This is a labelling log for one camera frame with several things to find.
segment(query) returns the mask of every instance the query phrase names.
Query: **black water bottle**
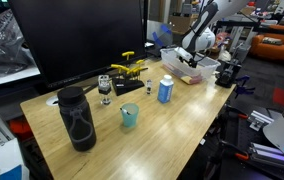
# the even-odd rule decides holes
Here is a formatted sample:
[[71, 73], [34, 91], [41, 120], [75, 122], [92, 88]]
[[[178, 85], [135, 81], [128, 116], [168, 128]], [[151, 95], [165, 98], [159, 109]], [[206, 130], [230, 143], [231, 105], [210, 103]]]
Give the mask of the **black water bottle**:
[[67, 87], [58, 92], [60, 113], [69, 133], [73, 147], [77, 151], [86, 151], [96, 142], [89, 103], [83, 89]]

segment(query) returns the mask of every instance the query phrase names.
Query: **black monitor screen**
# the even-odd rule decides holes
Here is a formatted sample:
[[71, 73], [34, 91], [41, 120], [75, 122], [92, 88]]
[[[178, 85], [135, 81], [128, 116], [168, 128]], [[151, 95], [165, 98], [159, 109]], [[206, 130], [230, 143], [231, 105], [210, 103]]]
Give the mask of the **black monitor screen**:
[[145, 57], [139, 0], [10, 0], [10, 7], [49, 87]]

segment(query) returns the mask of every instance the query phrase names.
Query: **white box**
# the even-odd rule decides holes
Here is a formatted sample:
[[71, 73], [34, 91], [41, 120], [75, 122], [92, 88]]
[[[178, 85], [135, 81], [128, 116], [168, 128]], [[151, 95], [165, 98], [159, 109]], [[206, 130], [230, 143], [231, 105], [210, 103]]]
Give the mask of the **white box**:
[[198, 62], [196, 68], [192, 68], [178, 59], [173, 48], [161, 49], [161, 57], [163, 66], [187, 84], [197, 84], [210, 78], [216, 68], [221, 65], [209, 57], [196, 56], [195, 61], [203, 59]]

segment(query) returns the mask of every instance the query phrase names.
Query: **teal cup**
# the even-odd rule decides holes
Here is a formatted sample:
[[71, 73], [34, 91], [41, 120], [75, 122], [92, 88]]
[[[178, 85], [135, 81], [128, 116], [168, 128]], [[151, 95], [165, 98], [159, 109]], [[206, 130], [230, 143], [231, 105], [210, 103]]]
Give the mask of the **teal cup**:
[[123, 125], [125, 127], [136, 126], [136, 120], [139, 114], [139, 106], [134, 103], [127, 103], [121, 107]]

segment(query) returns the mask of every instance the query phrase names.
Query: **wooden table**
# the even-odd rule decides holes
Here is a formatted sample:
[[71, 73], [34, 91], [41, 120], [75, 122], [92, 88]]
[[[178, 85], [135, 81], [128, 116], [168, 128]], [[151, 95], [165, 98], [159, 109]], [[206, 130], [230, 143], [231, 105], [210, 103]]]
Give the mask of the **wooden table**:
[[[58, 106], [46, 100], [57, 92], [21, 104], [36, 141], [55, 179], [176, 179], [231, 94], [215, 85], [212, 76], [187, 85], [173, 76], [171, 101], [157, 100], [159, 81], [169, 74], [160, 61], [146, 61], [142, 80], [146, 88], [115, 96], [109, 106], [100, 104], [98, 90], [86, 97], [91, 107], [97, 143], [87, 152], [73, 149]], [[119, 108], [133, 102], [140, 108], [137, 126], [125, 128]]]

